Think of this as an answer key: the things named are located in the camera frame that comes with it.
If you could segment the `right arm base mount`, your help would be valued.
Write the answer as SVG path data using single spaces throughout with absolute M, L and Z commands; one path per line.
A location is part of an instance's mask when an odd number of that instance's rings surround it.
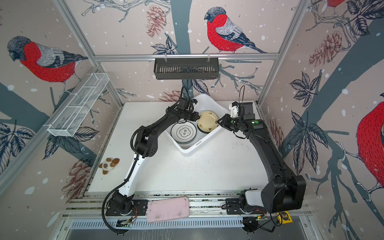
M 261 193 L 262 191 L 258 189 L 243 190 L 237 197 L 225 199 L 222 209 L 226 210 L 228 215 L 265 215 L 267 210 L 262 202 Z

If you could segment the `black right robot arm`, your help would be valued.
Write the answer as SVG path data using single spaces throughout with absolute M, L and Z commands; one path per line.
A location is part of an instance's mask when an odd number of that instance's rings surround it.
M 268 184 L 260 191 L 245 191 L 245 201 L 249 206 L 255 206 L 250 200 L 262 203 L 268 213 L 298 210 L 302 207 L 306 181 L 303 176 L 297 176 L 284 162 L 280 152 L 274 145 L 268 126 L 257 119 L 252 103 L 233 102 L 229 105 L 230 114 L 225 114 L 218 124 L 234 134 L 242 132 L 245 139 L 254 146 L 265 167 Z

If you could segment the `white plate black rim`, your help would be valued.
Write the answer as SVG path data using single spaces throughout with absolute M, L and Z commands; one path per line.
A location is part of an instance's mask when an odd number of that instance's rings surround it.
M 178 144 L 189 144 L 193 142 L 197 135 L 197 128 L 191 122 L 176 123 L 171 128 L 171 137 Z

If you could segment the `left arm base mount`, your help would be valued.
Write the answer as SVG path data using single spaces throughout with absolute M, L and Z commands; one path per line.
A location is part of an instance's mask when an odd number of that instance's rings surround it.
M 123 196 L 118 191 L 107 201 L 106 216 L 144 216 L 148 208 L 148 200 L 134 200 L 134 196 Z

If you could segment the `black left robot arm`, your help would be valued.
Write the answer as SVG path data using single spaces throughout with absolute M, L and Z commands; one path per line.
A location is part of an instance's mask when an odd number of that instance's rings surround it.
M 141 126 L 132 135 L 130 146 L 135 157 L 122 184 L 115 187 L 108 196 L 109 207 L 115 207 L 120 214 L 127 215 L 134 207 L 133 197 L 136 191 L 136 176 L 145 165 L 145 159 L 153 157 L 158 150 L 159 136 L 170 126 L 184 121 L 197 121 L 199 113 L 195 111 L 196 99 L 181 97 L 175 104 L 167 107 L 165 115 L 149 126 Z

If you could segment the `yellow plate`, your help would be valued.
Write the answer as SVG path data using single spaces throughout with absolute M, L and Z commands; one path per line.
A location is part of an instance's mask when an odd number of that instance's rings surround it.
M 209 134 L 219 126 L 218 120 L 219 118 L 214 112 L 204 111 L 200 113 L 197 126 L 201 132 Z

